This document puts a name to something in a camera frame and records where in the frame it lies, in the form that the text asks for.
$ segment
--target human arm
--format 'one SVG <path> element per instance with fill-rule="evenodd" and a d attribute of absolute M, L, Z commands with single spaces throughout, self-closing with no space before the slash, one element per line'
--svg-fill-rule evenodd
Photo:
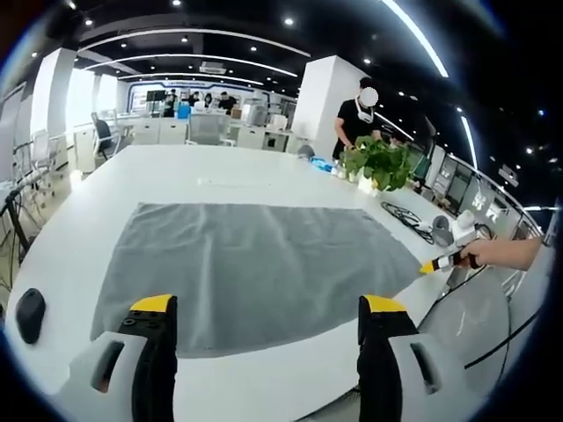
<path fill-rule="evenodd" d="M 478 239 L 461 251 L 461 258 L 475 255 L 480 266 L 504 266 L 527 271 L 542 244 L 541 237 L 526 240 Z"/>
<path fill-rule="evenodd" d="M 339 139 L 341 141 L 344 142 L 344 144 L 352 149 L 354 148 L 354 144 L 347 138 L 346 134 L 344 133 L 344 129 L 342 128 L 342 125 L 344 125 L 344 119 L 337 117 L 336 121 L 334 122 L 334 130 L 336 131 L 336 135 L 339 137 Z"/>

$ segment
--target white pillar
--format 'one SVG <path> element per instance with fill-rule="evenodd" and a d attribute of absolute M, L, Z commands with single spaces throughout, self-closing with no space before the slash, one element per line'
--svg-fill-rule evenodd
<path fill-rule="evenodd" d="M 358 94 L 365 76 L 336 55 L 307 63 L 291 129 L 311 140 L 316 156 L 332 159 L 338 140 L 334 120 L 342 103 Z"/>
<path fill-rule="evenodd" d="M 50 136 L 66 132 L 66 104 L 70 74 L 77 52 L 59 48 L 41 62 L 33 87 L 30 132 L 46 129 Z"/>

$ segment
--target white wall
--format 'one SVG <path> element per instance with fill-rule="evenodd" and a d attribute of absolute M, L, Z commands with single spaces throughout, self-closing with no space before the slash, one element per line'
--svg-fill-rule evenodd
<path fill-rule="evenodd" d="M 335 55 L 307 63 L 292 130 L 312 140 L 317 156 L 332 158 L 338 140 L 334 120 L 342 103 L 358 94 L 365 76 Z"/>

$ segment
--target computer mouse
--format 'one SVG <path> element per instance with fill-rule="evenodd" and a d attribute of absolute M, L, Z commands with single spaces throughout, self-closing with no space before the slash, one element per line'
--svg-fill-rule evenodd
<path fill-rule="evenodd" d="M 45 298 L 36 288 L 27 290 L 16 305 L 16 324 L 19 335 L 28 344 L 37 342 L 45 315 Z"/>

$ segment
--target small white object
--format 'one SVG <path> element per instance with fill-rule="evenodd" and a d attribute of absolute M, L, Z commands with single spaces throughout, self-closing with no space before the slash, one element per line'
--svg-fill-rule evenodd
<path fill-rule="evenodd" d="M 451 224 L 451 233 L 454 237 L 454 243 L 458 247 L 464 247 L 469 242 L 477 238 L 475 231 L 475 215 L 466 209 L 458 218 Z"/>

